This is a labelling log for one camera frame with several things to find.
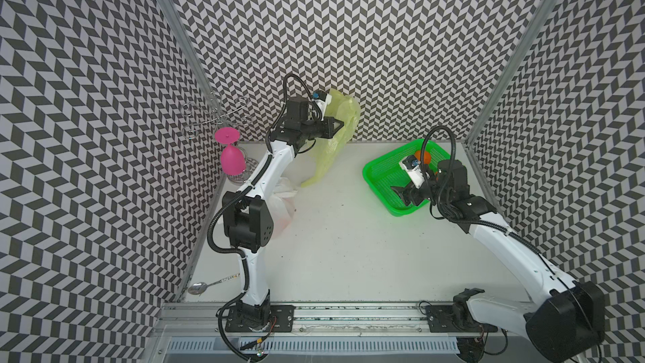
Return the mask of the yellow green plastic bag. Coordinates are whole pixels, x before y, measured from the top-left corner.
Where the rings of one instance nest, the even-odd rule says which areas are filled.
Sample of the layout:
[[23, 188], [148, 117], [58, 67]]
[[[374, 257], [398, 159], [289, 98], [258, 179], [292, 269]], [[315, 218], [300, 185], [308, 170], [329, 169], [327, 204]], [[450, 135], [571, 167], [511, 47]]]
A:
[[302, 188], [319, 183], [325, 177], [344, 146], [354, 137], [359, 124], [361, 108], [357, 99], [333, 88], [329, 90], [329, 95], [332, 101], [324, 116], [344, 122], [344, 127], [332, 139], [321, 139], [315, 144], [312, 154], [315, 171], [311, 178], [301, 184]]

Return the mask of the white plastic bag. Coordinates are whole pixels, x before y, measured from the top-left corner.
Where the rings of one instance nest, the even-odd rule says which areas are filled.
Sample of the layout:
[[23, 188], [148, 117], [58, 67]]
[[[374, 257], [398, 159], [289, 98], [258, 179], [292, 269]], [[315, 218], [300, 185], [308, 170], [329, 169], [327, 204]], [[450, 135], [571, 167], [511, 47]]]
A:
[[270, 215], [274, 222], [273, 237], [280, 236], [291, 224], [296, 211], [295, 198], [298, 187], [282, 177], [267, 200]]

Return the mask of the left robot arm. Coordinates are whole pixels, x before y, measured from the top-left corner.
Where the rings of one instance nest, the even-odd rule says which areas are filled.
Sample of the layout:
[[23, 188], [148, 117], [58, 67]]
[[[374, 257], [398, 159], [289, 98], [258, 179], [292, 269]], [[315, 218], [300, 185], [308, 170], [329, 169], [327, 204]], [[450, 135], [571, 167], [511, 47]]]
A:
[[274, 231], [268, 199], [283, 172], [302, 147], [316, 139], [332, 139], [344, 122], [325, 114], [334, 102], [328, 92], [316, 91], [311, 99], [291, 97], [265, 139], [267, 152], [259, 167], [240, 190], [223, 197], [223, 228], [230, 245], [240, 255], [242, 291], [233, 301], [232, 318], [253, 329], [270, 321], [270, 289], [264, 267], [264, 248]]

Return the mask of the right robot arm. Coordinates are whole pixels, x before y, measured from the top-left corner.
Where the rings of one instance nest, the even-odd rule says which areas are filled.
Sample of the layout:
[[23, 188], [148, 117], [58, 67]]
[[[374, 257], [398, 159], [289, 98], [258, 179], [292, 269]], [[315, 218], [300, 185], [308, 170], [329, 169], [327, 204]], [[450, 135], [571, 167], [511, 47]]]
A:
[[547, 260], [524, 240], [485, 198], [471, 193], [465, 166], [443, 160], [436, 169], [417, 156], [399, 163], [408, 175], [392, 191], [406, 206], [427, 200], [441, 218], [458, 225], [504, 265], [522, 284], [526, 302], [492, 297], [467, 288], [453, 298], [452, 327], [459, 332], [504, 329], [531, 341], [551, 362], [564, 362], [605, 339], [604, 294], [593, 282], [581, 282]]

